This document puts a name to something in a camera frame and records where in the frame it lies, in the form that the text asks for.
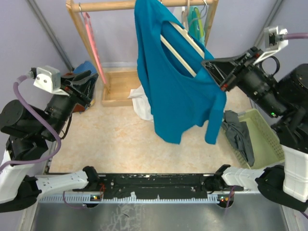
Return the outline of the cream hanger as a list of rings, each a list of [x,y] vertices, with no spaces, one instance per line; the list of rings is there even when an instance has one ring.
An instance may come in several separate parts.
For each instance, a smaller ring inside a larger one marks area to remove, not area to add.
[[[190,77],[195,78],[201,68],[200,62],[205,58],[205,51],[189,32],[175,22],[164,21],[160,40],[168,57],[176,60],[174,66],[181,67]]]

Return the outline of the blue t-shirt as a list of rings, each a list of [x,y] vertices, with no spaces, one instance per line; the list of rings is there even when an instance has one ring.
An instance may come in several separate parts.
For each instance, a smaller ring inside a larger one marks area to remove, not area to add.
[[[138,0],[134,8],[138,42],[137,71],[154,117],[156,134],[179,144],[182,134],[207,123],[205,141],[215,144],[223,119],[227,96],[202,67],[195,78],[175,67],[160,40],[164,21],[179,24],[157,0]],[[212,59],[205,51],[204,59]]]

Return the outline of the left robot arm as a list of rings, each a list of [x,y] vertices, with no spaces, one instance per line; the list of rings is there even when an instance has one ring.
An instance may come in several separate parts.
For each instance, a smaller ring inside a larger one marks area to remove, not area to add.
[[[60,94],[53,94],[44,110],[29,105],[19,92],[27,80],[54,77]],[[100,178],[94,167],[51,178],[29,176],[30,169],[47,161],[48,142],[56,142],[54,152],[62,144],[61,132],[67,133],[77,105],[90,105],[98,74],[90,70],[62,76],[49,66],[32,68],[13,84],[16,99],[5,105],[0,114],[0,130],[7,134],[5,152],[0,166],[0,210],[2,213],[24,210],[42,197],[62,193],[94,191]]]

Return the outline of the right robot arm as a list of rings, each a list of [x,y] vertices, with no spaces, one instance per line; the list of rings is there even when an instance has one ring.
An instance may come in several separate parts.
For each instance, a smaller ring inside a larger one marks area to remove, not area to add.
[[[284,154],[284,165],[253,177],[268,200],[305,213],[308,208],[308,66],[300,64],[281,80],[263,69],[263,51],[252,47],[230,58],[203,59],[202,67],[226,92],[238,87],[268,116]]]

